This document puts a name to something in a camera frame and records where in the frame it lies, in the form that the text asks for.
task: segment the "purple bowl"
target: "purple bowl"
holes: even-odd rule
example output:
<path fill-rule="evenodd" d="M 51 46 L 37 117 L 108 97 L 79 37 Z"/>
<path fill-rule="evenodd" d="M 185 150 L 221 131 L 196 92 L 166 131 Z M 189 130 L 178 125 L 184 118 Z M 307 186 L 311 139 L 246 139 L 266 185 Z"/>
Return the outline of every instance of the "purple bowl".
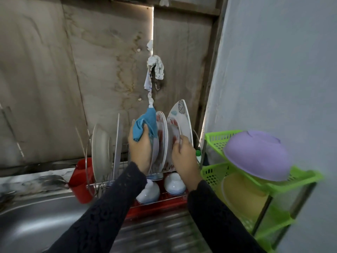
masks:
<path fill-rule="evenodd" d="M 239 169 L 270 181 L 287 180 L 290 157 L 281 141 L 262 131 L 243 131 L 230 138 L 223 149 L 227 159 Z"/>

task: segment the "black lace sleeve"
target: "black lace sleeve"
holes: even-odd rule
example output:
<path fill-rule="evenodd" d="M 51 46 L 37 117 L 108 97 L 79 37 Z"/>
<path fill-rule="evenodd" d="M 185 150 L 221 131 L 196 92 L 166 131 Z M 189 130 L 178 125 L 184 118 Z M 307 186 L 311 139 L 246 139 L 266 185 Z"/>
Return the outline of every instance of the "black lace sleeve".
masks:
<path fill-rule="evenodd" d="M 48 253 L 108 253 L 146 176 L 133 162 L 111 187 L 49 248 Z"/>
<path fill-rule="evenodd" d="M 213 253 L 264 252 L 240 220 L 202 180 L 187 199 L 188 210 Z"/>

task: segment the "person's right hand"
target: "person's right hand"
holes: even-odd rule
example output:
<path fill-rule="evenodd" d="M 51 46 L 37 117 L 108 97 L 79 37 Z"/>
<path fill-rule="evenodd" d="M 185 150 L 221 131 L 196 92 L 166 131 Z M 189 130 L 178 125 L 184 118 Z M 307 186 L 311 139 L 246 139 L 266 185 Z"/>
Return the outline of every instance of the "person's right hand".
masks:
<path fill-rule="evenodd" d="M 196 160 L 196 150 L 188 138 L 181 135 L 181 146 L 176 141 L 172 151 L 172 162 L 188 191 L 195 190 L 202 180 L 199 164 Z"/>

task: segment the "wooden beam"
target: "wooden beam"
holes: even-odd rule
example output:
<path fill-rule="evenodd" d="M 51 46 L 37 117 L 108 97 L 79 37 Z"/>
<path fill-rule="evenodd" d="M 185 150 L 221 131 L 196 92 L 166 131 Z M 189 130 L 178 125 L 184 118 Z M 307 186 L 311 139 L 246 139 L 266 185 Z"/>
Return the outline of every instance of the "wooden beam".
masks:
<path fill-rule="evenodd" d="M 175 0 L 112 0 L 112 1 L 132 3 L 137 5 L 175 10 L 180 12 L 201 14 L 212 17 L 218 17 L 220 15 L 220 9 Z"/>
<path fill-rule="evenodd" d="M 208 102 L 208 95 L 211 88 L 213 79 L 213 72 L 215 68 L 216 59 L 218 56 L 218 48 L 221 39 L 221 33 L 223 28 L 223 22 L 225 19 L 225 13 L 228 0 L 217 0 L 216 8 L 221 8 L 220 16 L 214 21 L 212 25 L 210 42 L 208 45 L 208 53 L 206 56 L 205 70 L 203 76 L 203 83 L 201 85 L 201 93 L 199 99 L 199 107 L 196 115 L 195 131 L 198 135 L 202 133 L 202 126 L 204 122 L 204 116 L 206 112 L 206 106 Z"/>

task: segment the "green rack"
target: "green rack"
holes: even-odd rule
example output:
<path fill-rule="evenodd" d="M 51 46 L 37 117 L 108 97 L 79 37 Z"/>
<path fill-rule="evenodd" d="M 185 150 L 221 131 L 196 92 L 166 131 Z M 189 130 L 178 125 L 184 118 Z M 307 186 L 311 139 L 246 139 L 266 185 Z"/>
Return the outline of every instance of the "green rack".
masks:
<path fill-rule="evenodd" d="M 265 240 L 267 235 L 282 229 L 271 249 L 265 248 L 265 250 L 269 252 L 277 247 L 290 225 L 294 222 L 300 209 L 305 204 L 305 201 L 310 196 L 316 183 L 322 180 L 323 176 L 318 171 L 303 171 L 298 167 L 293 166 L 290 170 L 289 178 L 286 181 L 273 182 L 254 177 L 245 171 L 238 169 L 225 157 L 223 153 L 223 148 L 227 144 L 228 140 L 238 132 L 241 132 L 241 130 L 205 134 L 202 156 L 204 156 L 206 146 L 209 145 L 223 157 L 224 163 L 202 167 L 201 176 L 208 182 L 213 190 L 215 190 L 216 186 L 225 176 L 234 171 L 240 172 L 252 181 L 261 191 L 264 191 L 269 195 L 257 221 L 254 222 L 252 220 L 239 217 L 243 225 L 255 237 L 255 239 L 257 239 L 258 242 L 264 242 L 263 245 L 268 244 Z M 271 204 L 276 195 L 283 194 L 299 187 L 302 187 L 302 191 L 295 200 L 290 212 L 283 211 L 275 204 Z"/>

